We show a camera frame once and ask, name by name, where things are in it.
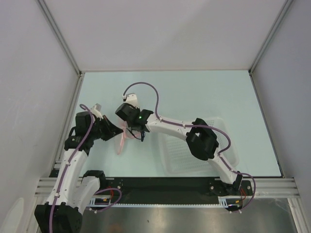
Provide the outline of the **dark blue lace bra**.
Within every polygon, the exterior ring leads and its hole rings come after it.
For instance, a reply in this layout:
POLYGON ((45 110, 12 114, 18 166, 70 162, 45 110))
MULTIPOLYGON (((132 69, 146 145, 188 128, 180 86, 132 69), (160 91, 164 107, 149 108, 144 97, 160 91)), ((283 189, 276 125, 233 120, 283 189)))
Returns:
POLYGON ((131 128, 126 128, 126 131, 127 131, 126 135, 130 139, 136 139, 139 140, 140 142, 143 142, 145 139, 145 132, 135 131, 131 128))

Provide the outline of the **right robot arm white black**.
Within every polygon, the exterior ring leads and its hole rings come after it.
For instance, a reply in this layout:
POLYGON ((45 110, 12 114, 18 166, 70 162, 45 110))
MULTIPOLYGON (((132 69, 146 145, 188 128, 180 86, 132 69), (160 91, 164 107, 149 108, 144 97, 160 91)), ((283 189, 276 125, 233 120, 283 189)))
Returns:
POLYGON ((165 119, 151 110, 139 109, 123 103, 115 114, 137 132, 163 133, 185 141, 195 158, 207 161, 219 174, 225 191, 237 194, 242 188, 242 174, 223 156, 231 147, 229 136, 220 129, 209 126, 200 118, 187 124, 165 119))

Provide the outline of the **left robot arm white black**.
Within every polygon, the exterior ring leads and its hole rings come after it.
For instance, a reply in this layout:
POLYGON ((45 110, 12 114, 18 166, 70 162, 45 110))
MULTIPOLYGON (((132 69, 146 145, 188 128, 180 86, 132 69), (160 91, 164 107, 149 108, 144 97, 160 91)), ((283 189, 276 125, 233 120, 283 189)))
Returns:
POLYGON ((45 203, 35 208, 35 218, 43 233, 80 232, 83 213, 92 196, 104 193, 108 187, 102 170, 88 170, 81 183, 78 179, 94 141, 108 141, 123 130, 96 109, 78 113, 75 123, 65 141, 54 187, 45 203))

